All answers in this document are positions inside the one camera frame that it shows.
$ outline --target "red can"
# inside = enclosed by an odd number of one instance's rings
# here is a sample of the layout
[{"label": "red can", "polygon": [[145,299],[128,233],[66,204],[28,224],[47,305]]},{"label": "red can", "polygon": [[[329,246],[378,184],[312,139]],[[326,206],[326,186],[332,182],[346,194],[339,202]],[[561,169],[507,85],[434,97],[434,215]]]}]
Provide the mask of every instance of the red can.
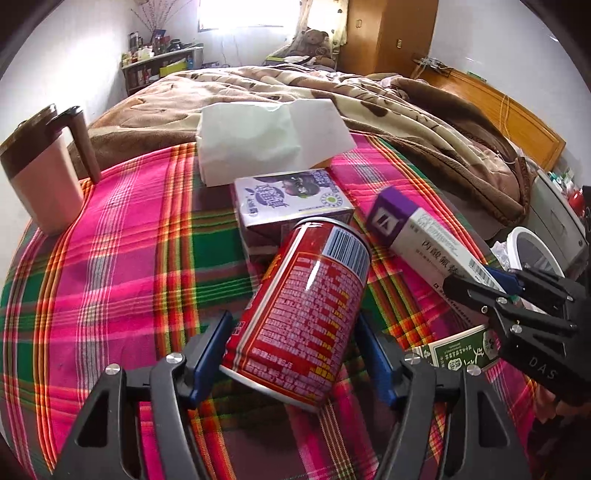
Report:
[{"label": "red can", "polygon": [[370,263],[367,243],[349,225],[302,220],[230,336],[220,370],[317,412],[340,369]]}]

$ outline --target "silver bolt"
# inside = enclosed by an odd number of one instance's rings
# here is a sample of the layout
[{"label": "silver bolt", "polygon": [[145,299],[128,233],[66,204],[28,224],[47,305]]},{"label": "silver bolt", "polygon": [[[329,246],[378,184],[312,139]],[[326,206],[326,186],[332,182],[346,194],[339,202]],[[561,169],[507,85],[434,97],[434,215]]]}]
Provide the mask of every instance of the silver bolt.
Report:
[{"label": "silver bolt", "polygon": [[107,375],[117,375],[119,372],[121,372],[121,367],[118,364],[110,364],[105,368]]},{"label": "silver bolt", "polygon": [[408,364],[416,365],[421,361],[421,357],[414,352],[407,353],[406,355],[404,355],[404,361]]},{"label": "silver bolt", "polygon": [[470,364],[466,367],[466,372],[468,372],[473,377],[477,377],[482,373],[482,368],[480,368],[478,365]]},{"label": "silver bolt", "polygon": [[166,356],[166,361],[169,364],[179,364],[180,362],[183,361],[183,354],[182,353],[177,353],[177,352],[169,353]]}]

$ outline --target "bright window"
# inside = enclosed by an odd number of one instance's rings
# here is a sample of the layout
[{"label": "bright window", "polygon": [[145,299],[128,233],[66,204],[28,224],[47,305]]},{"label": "bright window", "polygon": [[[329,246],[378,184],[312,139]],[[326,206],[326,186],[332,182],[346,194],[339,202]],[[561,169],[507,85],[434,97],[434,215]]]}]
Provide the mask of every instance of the bright window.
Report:
[{"label": "bright window", "polygon": [[296,28],[299,0],[200,0],[199,30],[237,27]]}]

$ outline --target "plaid tablecloth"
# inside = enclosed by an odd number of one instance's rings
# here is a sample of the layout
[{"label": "plaid tablecloth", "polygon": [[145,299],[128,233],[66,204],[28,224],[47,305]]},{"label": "plaid tablecloth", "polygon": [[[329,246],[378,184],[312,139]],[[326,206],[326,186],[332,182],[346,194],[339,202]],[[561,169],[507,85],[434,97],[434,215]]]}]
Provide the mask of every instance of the plaid tablecloth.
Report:
[{"label": "plaid tablecloth", "polygon": [[[395,185],[437,217],[478,258],[491,258],[434,186],[383,141],[355,134],[357,149],[332,175],[358,208]],[[203,331],[222,308],[239,316],[258,283],[241,248],[229,188],[205,188],[195,144],[154,152],[83,181],[80,218],[58,238],[29,227],[2,293],[0,414],[8,441],[37,478],[53,470],[72,422],[107,364],[152,365]],[[364,308],[404,347],[466,326],[399,258],[369,237],[373,263]],[[487,373],[525,441],[532,385],[501,362]],[[441,454],[441,409],[424,473]],[[214,479],[371,479],[394,415],[375,397],[352,341],[330,401],[305,413],[225,378],[191,415]],[[163,478],[148,404],[141,406],[150,479]]]}]

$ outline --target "brown pitcher lid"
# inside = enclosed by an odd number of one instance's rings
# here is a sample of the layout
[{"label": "brown pitcher lid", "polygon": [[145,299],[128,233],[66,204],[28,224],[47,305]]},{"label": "brown pitcher lid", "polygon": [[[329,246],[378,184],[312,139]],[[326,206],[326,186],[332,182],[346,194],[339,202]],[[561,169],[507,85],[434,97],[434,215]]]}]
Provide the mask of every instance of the brown pitcher lid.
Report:
[{"label": "brown pitcher lid", "polygon": [[59,134],[46,128],[47,122],[55,117],[57,117],[56,106],[54,104],[46,106],[29,120],[21,123],[0,145],[0,162],[8,180],[15,177],[57,139]]}]

